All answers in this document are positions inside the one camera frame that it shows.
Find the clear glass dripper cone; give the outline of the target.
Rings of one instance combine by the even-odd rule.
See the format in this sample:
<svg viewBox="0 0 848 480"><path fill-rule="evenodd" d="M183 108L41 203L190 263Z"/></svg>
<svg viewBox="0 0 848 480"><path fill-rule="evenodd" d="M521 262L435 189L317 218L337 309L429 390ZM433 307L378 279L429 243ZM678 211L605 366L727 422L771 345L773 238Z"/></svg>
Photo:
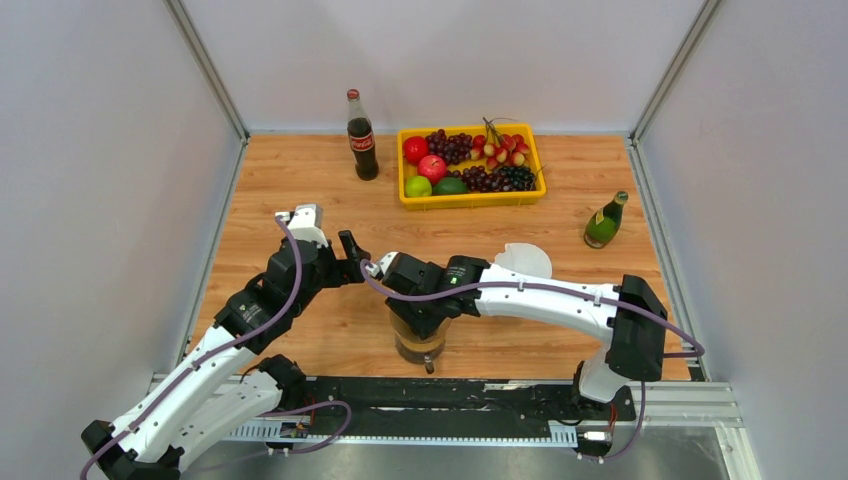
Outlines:
<svg viewBox="0 0 848 480"><path fill-rule="evenodd" d="M421 335L419 333L415 333L412 327L409 326L401 317L399 317L395 313L391 312L389 314L389 319L390 324L397 336L404 340L421 344L427 342L435 342L437 339L444 339L451 325L451 320L447 319L442 321L434 332Z"/></svg>

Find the white paper coffee filter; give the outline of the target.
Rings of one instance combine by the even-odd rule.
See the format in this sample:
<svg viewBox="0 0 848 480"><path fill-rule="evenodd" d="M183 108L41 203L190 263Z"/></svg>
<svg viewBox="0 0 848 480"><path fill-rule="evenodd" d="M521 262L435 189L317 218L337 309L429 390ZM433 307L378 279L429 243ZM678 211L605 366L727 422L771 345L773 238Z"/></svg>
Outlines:
<svg viewBox="0 0 848 480"><path fill-rule="evenodd" d="M549 255L531 243L507 243L495 256L494 263L523 275L551 279L553 264Z"/></svg>

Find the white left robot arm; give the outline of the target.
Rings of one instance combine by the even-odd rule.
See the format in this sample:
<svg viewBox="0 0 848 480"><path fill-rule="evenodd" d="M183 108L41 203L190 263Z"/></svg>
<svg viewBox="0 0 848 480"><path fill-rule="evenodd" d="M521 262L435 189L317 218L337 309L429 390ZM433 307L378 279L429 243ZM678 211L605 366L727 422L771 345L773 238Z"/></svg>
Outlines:
<svg viewBox="0 0 848 480"><path fill-rule="evenodd" d="M306 399L299 367L282 355L260 361L233 392L217 388L287 333L324 289L365 280L371 260L353 234L339 234L345 256L318 227L287 227L264 272L233 294L194 349L129 411L95 420L81 439L91 456L79 474L98 467L109 479L178 479L195 460L247 420L277 409L297 412Z"/></svg>

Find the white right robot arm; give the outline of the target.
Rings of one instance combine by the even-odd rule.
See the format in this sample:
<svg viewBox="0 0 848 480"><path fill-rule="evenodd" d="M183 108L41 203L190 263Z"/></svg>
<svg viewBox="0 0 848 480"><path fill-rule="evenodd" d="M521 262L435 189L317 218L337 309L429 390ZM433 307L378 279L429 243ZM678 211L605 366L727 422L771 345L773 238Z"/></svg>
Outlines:
<svg viewBox="0 0 848 480"><path fill-rule="evenodd" d="M521 273L481 258L456 255L446 266L392 252L363 263L392 311L418 336L461 315L515 317L570 328L601 346L584 361L571 403L596 417L629 381L662 377L667 311L641 277L617 284L578 284Z"/></svg>

